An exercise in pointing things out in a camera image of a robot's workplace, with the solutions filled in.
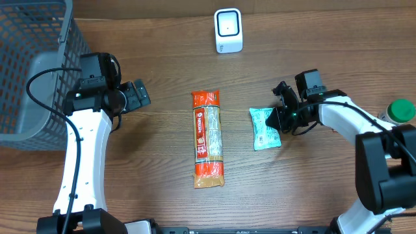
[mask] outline plastic food package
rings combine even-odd
[[[192,92],[194,108],[194,188],[224,186],[220,91]]]
[[[254,129],[254,150],[263,150],[281,146],[278,130],[266,125],[266,120],[272,111],[273,108],[250,108]]]

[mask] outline wooden table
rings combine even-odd
[[[416,102],[416,8],[243,16],[244,49],[215,51],[212,17],[78,21],[92,51],[114,54],[124,81],[143,79],[152,104],[123,117],[107,145],[109,212],[162,226],[322,226],[357,199],[354,147],[327,127],[281,135],[253,150],[248,109],[278,102],[271,88],[318,68],[329,89],[377,115],[392,100]],[[224,187],[194,189],[193,90],[220,89]],[[63,151],[1,148],[0,232],[32,233],[49,216]],[[395,232],[416,231],[398,218]]]

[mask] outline white container with green lid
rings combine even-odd
[[[379,119],[396,125],[404,124],[413,117],[415,117],[415,106],[407,99],[398,99],[392,102],[378,115]]]

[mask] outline laundry basket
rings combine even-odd
[[[80,68],[89,53],[72,17],[70,0],[0,1],[0,146],[21,150],[64,150],[66,123],[33,102],[27,81],[50,68]],[[62,112],[66,92],[79,71],[58,71],[37,78],[32,94]]]

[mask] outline wooden surface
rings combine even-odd
[[[414,0],[73,0],[74,16],[83,19],[137,19],[213,16],[221,8],[243,14],[308,10],[416,7]]]
[[[78,21],[92,51],[114,54],[124,81],[143,79],[152,104],[125,115],[107,146],[109,212],[162,226],[293,228],[329,224],[357,199],[354,147],[327,127],[281,135],[254,152],[248,109],[277,103],[271,88],[318,68],[329,89],[377,114],[416,102],[416,8],[243,16],[244,49],[215,52],[212,17]],[[193,90],[220,89],[224,187],[194,189]],[[52,212],[64,152],[1,148],[0,232],[30,233]],[[395,233],[416,231],[399,218]]]

